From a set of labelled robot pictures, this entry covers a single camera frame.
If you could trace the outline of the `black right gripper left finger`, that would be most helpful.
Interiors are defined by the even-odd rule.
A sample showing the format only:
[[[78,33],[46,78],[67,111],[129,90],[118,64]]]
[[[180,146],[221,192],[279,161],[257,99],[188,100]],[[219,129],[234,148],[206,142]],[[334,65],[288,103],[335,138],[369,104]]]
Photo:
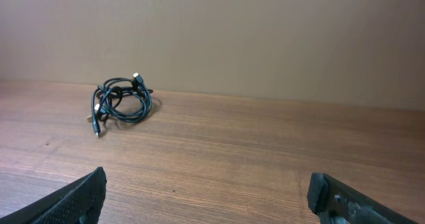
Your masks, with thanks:
[[[102,167],[1,218],[1,224],[97,224],[106,198]]]

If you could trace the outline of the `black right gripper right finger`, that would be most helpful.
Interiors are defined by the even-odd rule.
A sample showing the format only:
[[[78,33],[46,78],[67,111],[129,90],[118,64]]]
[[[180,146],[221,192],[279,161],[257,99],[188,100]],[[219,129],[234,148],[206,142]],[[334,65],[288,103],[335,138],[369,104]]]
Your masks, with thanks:
[[[325,173],[312,173],[307,202],[321,224],[416,224]]]

